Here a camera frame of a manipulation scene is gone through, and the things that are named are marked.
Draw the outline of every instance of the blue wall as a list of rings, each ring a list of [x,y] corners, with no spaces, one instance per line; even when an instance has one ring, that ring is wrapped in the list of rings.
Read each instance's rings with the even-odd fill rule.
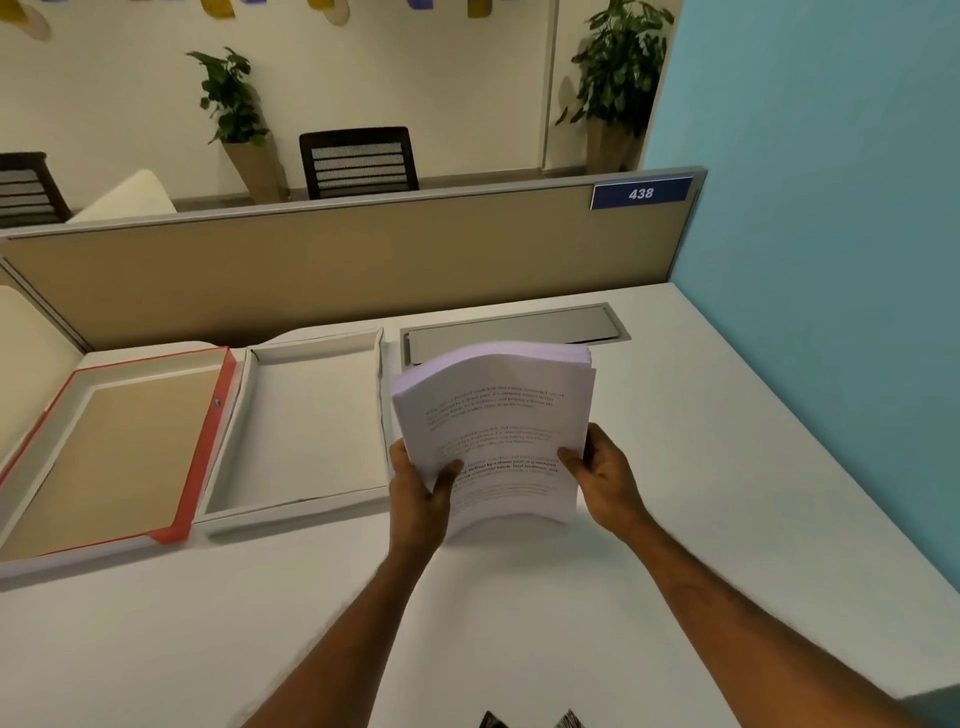
[[[960,588],[960,2],[686,0],[673,280]]]

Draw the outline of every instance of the office chair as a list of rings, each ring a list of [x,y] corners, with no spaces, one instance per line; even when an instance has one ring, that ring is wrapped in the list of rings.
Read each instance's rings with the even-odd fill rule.
[[[0,154],[0,230],[70,219],[46,159],[43,152]]]
[[[420,189],[406,127],[301,134],[300,156],[311,200]]]

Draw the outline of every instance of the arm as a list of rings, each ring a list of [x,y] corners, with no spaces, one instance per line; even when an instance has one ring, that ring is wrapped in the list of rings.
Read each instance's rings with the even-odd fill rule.
[[[398,440],[390,448],[390,550],[370,583],[244,728],[365,728],[410,594],[446,535],[447,466],[433,494]]]
[[[920,723],[889,695],[757,607],[664,531],[630,464],[590,424],[588,465],[562,449],[593,518],[639,558],[744,728]]]

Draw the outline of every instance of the plant pot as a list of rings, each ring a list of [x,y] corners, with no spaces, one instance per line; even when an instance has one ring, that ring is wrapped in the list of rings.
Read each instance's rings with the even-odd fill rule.
[[[643,137],[633,136],[623,124],[587,120],[587,174],[636,169],[642,148]]]
[[[272,134],[267,134],[267,143],[262,147],[254,147],[249,142],[246,144],[223,142],[223,145],[255,204],[267,205],[287,201],[290,197],[290,189],[287,187],[287,176],[276,153],[276,143]]]

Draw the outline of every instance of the person's left arm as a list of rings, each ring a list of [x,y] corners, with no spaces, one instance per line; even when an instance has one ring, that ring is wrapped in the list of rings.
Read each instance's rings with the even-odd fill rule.
[[[447,466],[431,494],[402,440],[390,448],[390,550],[373,579],[244,728],[366,728],[403,610],[444,541],[450,490],[463,467]]]

